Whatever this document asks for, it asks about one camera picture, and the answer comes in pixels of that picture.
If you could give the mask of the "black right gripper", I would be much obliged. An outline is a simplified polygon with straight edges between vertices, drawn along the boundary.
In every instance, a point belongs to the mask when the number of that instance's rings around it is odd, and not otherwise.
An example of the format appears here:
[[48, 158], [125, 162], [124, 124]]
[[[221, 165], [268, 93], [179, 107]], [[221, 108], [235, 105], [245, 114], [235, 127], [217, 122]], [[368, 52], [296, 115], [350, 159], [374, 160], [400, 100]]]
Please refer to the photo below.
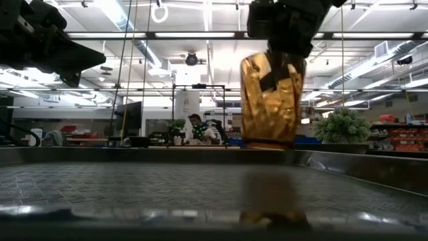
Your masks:
[[290, 76], [286, 55], [306, 58], [331, 7], [339, 8], [347, 0], [253, 0], [248, 7], [247, 34], [250, 38], [268, 40], [272, 52], [263, 54], [259, 70], [262, 92], [275, 91]]

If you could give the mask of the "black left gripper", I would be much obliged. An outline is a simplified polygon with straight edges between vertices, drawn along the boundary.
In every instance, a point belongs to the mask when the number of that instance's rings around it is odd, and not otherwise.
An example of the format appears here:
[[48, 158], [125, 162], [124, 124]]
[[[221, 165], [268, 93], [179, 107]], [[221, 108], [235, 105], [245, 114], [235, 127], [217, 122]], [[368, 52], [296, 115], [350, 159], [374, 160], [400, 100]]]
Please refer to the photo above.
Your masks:
[[56, 73], [77, 87], [81, 71], [103, 64], [106, 56], [73, 43], [64, 33], [66, 25], [59, 11], [43, 0], [0, 0], [0, 66]]

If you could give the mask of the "amber ribbed plastic cup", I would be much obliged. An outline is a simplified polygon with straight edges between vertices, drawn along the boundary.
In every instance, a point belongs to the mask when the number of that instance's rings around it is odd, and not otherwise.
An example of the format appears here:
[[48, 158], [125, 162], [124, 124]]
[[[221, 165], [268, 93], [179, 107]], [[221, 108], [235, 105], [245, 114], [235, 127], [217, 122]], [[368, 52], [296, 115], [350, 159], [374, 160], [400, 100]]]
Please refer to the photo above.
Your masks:
[[280, 81], [277, 90], [262, 92], [259, 70], [265, 60], [263, 54], [248, 56], [240, 63], [241, 137], [255, 149], [293, 149], [300, 124], [306, 61], [284, 53], [290, 76]]

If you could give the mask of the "black plastic tray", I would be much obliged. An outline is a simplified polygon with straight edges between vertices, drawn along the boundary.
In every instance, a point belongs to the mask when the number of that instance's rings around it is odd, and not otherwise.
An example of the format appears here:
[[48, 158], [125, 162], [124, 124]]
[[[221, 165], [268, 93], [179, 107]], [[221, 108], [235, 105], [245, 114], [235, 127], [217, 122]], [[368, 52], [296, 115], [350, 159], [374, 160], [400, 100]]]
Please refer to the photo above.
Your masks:
[[2, 148], [0, 241], [428, 241], [428, 160]]

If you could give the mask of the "black beam with light strips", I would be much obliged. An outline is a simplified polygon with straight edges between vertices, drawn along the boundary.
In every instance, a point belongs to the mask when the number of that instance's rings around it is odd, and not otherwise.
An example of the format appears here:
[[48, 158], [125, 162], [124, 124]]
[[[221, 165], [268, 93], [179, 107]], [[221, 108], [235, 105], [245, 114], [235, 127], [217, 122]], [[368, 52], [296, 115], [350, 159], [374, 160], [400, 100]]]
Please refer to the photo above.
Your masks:
[[[176, 32], [130, 32], [121, 31], [113, 32], [67, 32], [68, 36], [73, 40], [121, 40], [121, 39], [207, 39], [207, 40], [247, 40], [247, 39], [267, 39], [267, 37], [249, 37], [245, 31], [176, 31]], [[374, 41], [374, 40], [422, 40], [428, 41], [428, 32], [333, 32], [323, 31], [316, 33], [313, 40], [336, 41], [343, 39], [345, 41]]]

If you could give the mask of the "black computer monitor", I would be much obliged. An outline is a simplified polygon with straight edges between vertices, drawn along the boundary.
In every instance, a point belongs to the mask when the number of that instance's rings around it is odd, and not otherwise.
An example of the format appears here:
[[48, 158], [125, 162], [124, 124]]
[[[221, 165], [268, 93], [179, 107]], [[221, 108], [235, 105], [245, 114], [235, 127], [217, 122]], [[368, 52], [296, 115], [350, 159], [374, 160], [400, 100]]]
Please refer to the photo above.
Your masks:
[[121, 131], [123, 126], [126, 130], [140, 129], [142, 121], [141, 110], [141, 102], [118, 105], [114, 111], [114, 116], [116, 117], [115, 129]]

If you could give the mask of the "black office chair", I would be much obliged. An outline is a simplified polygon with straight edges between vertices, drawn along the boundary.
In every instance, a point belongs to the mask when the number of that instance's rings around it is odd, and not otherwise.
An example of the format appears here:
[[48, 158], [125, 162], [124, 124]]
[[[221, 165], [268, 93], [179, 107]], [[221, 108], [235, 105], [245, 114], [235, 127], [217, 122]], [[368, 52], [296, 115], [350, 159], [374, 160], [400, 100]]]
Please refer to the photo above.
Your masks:
[[215, 128], [215, 130], [218, 132], [219, 136], [221, 137], [221, 144], [222, 145], [228, 145], [229, 144], [229, 137], [227, 136], [223, 124], [220, 120], [211, 119], [210, 125]]

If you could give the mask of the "green artificial ball plant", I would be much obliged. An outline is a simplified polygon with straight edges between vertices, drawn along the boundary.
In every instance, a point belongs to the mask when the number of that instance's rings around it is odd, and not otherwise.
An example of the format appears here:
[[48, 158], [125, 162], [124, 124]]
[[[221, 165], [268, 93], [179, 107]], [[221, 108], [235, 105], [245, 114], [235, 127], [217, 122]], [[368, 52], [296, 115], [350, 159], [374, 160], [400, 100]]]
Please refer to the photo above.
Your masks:
[[314, 122], [314, 136], [328, 144], [361, 144], [370, 136], [370, 123], [355, 110], [340, 107]]

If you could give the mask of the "white container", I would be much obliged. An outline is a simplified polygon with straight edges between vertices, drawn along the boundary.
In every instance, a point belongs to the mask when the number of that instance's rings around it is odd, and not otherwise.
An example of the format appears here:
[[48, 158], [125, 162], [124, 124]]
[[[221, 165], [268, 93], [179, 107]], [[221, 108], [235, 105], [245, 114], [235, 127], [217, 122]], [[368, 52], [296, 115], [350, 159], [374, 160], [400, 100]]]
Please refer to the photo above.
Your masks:
[[31, 147], [40, 147], [41, 146], [41, 141], [43, 139], [42, 134], [43, 131], [42, 129], [31, 129], [30, 130], [30, 139], [29, 139], [29, 145]]

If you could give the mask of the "person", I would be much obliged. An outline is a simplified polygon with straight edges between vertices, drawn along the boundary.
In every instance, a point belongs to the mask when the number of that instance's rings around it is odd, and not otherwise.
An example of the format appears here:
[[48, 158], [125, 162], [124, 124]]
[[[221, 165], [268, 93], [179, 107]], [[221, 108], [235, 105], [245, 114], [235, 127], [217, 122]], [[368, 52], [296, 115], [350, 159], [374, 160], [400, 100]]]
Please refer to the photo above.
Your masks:
[[202, 145], [218, 145], [219, 139], [216, 137], [213, 129], [205, 124], [201, 117], [197, 114], [189, 116], [192, 125], [192, 139], [197, 141], [197, 144]]

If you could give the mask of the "small potted background plant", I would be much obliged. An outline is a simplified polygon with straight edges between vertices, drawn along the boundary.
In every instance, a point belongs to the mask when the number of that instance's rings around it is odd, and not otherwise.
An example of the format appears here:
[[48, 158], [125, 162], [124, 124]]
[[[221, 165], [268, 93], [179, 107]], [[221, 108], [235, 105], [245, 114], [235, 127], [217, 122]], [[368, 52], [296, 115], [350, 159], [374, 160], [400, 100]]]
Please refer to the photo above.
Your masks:
[[185, 138], [185, 119], [179, 118], [173, 121], [171, 134], [175, 146], [181, 146]]

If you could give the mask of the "shelf with red bins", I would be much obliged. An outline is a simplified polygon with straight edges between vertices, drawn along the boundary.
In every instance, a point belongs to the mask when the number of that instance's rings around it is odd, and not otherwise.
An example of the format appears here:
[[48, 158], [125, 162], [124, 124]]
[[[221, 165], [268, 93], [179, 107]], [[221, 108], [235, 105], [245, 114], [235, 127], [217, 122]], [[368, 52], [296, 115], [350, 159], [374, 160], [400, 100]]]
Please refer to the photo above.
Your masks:
[[428, 119], [413, 119], [405, 115], [401, 122], [391, 114], [380, 115], [371, 122], [369, 149], [382, 151], [428, 151]]

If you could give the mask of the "black background workstation frame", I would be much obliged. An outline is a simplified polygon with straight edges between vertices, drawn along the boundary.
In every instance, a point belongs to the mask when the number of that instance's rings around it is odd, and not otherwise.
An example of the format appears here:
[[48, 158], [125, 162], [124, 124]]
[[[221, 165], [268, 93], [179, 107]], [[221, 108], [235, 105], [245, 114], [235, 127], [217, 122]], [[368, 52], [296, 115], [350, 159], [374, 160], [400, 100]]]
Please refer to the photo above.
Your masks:
[[192, 125], [189, 120], [189, 116], [192, 114], [197, 114], [201, 117], [201, 120], [211, 127], [219, 139], [219, 144], [221, 144], [221, 137], [214, 127], [210, 125], [211, 119], [204, 119], [203, 113], [201, 112], [201, 103], [202, 98], [201, 94], [208, 90], [209, 92], [214, 91], [216, 88], [220, 88], [221, 90], [225, 90], [224, 86], [219, 85], [206, 85], [206, 84], [174, 84], [172, 90], [172, 101], [173, 101], [173, 110], [172, 110], [172, 119], [176, 120], [179, 118], [185, 119], [185, 138], [183, 143], [185, 145], [202, 145], [197, 144], [196, 140], [192, 139]]

